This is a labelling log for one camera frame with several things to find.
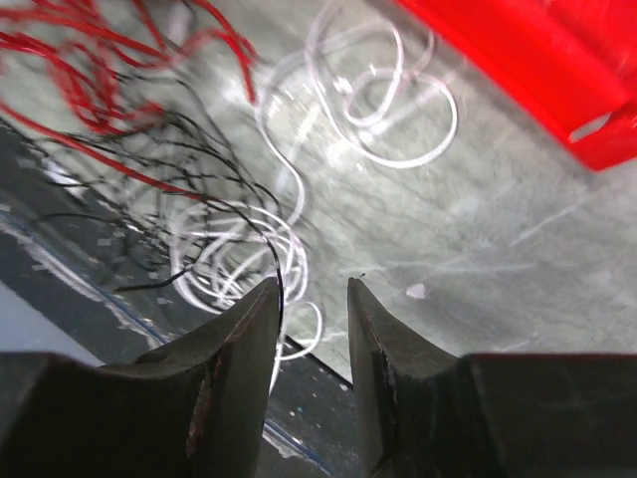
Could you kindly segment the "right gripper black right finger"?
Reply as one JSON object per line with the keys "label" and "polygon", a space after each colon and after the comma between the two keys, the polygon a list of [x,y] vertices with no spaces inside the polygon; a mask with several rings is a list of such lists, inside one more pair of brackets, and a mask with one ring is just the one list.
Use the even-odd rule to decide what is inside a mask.
{"label": "right gripper black right finger", "polygon": [[359,279],[347,284],[349,355],[369,477],[475,477],[472,360],[396,319]]}

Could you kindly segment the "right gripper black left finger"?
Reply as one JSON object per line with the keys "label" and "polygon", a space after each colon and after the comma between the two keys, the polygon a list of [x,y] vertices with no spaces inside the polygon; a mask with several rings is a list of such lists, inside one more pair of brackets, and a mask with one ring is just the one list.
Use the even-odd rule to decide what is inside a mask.
{"label": "right gripper black left finger", "polygon": [[132,450],[122,477],[252,477],[280,330],[276,279],[131,364],[102,367]]}

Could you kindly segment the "red three-compartment plastic tray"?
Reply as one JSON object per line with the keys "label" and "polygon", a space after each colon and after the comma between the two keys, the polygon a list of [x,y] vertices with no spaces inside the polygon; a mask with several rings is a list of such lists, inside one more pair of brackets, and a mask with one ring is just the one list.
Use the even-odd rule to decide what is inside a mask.
{"label": "red three-compartment plastic tray", "polygon": [[633,1],[402,1],[583,165],[636,156]]}

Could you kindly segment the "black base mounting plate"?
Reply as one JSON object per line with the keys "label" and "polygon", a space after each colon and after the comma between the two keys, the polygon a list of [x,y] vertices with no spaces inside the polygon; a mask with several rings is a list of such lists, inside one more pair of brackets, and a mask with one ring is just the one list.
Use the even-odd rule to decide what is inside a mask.
{"label": "black base mounting plate", "polygon": [[[93,192],[52,185],[40,155],[10,125],[1,128],[1,347],[55,351],[90,364],[129,362],[202,325],[205,315],[169,288],[119,296],[151,278],[129,256]],[[358,477],[353,393],[316,358],[283,363],[270,397],[258,475]]]}

